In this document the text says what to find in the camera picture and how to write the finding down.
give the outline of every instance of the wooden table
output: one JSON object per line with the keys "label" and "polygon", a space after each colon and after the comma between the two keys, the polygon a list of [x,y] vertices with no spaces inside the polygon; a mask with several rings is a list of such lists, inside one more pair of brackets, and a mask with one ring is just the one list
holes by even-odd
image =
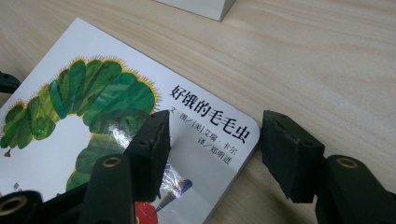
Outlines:
{"label": "wooden table", "polygon": [[[0,69],[24,80],[76,18],[247,113],[289,115],[396,192],[396,2],[236,0],[222,22],[148,0],[0,0]],[[2,105],[8,95],[1,94]],[[316,223],[256,150],[209,223]]]}

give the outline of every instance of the caterpillar illustration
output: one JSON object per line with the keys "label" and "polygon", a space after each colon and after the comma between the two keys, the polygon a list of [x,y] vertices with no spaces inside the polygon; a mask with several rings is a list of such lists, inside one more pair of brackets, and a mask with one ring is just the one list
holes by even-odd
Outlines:
{"label": "caterpillar illustration", "polygon": [[[122,60],[76,58],[28,103],[18,101],[8,110],[0,147],[23,149],[34,139],[48,138],[60,119],[81,117],[91,139],[67,180],[66,190],[70,190],[90,179],[97,159],[123,152],[159,100],[153,82]],[[113,133],[122,133],[124,139],[120,142]]]}

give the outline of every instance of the black clamp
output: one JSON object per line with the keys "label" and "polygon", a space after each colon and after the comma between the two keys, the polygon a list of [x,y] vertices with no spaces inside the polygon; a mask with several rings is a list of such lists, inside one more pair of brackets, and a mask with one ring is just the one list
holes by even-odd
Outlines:
{"label": "black clamp", "polygon": [[264,111],[262,162],[294,203],[317,195],[319,224],[396,223],[396,197],[356,159],[323,157],[325,146],[288,116]]}
{"label": "black clamp", "polygon": [[17,78],[0,71],[0,92],[14,93],[20,85],[21,83]]}

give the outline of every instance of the picture book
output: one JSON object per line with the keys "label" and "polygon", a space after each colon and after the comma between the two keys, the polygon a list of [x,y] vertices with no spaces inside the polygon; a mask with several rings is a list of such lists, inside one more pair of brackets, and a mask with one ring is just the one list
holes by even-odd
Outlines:
{"label": "picture book", "polygon": [[254,119],[143,53],[76,19],[0,109],[0,193],[47,201],[122,153],[146,116],[170,112],[171,151],[139,223],[203,223],[243,168]]}

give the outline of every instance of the book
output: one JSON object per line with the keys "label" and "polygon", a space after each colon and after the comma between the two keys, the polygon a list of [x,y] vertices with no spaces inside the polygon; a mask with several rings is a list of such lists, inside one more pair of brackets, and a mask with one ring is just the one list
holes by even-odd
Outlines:
{"label": "book", "polygon": [[161,199],[136,203],[140,223],[203,223],[259,140],[254,119],[81,19],[0,109],[0,193],[47,201],[89,181],[144,117],[170,111]]}

